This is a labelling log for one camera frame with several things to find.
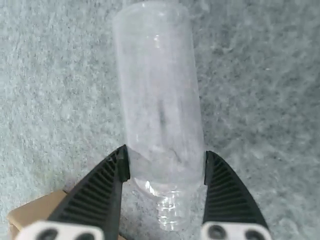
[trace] plastic bottle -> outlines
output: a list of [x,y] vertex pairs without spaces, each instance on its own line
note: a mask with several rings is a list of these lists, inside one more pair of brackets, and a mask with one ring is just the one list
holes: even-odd
[[157,202],[160,227],[180,230],[204,181],[193,36],[187,9],[145,1],[113,21],[131,179]]

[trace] screw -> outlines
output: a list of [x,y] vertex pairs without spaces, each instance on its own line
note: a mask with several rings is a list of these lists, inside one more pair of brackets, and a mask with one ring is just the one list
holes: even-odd
[[214,240],[223,240],[226,238],[226,231],[219,225],[212,225],[208,229],[209,238]]
[[58,235],[58,231],[54,228],[49,228],[42,231],[36,238],[36,240],[55,240]]
[[265,240],[264,236],[257,231],[249,230],[245,233],[245,237],[247,240]]

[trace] bottle neck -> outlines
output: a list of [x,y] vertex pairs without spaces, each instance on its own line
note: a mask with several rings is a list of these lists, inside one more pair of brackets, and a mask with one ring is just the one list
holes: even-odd
[[157,202],[158,222],[165,231],[178,231],[190,222],[191,198],[181,193],[172,193]]

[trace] ribbed rubber pad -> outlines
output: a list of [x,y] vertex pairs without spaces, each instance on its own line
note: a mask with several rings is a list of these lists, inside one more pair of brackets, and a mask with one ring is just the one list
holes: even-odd
[[49,221],[99,227],[105,239],[118,239],[122,184],[130,178],[124,145],[102,160],[63,199]]
[[219,155],[206,152],[204,184],[208,186],[203,223],[267,223],[238,175]]

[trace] carpet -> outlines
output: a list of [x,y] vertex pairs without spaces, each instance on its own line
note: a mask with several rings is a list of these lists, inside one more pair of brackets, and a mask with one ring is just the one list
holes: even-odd
[[[124,142],[112,19],[133,0],[0,0],[0,236],[7,213],[70,189]],[[320,235],[320,1],[181,0],[191,15],[207,150],[256,199],[274,239]],[[129,181],[128,240],[199,239],[205,187],[190,227],[164,232]]]

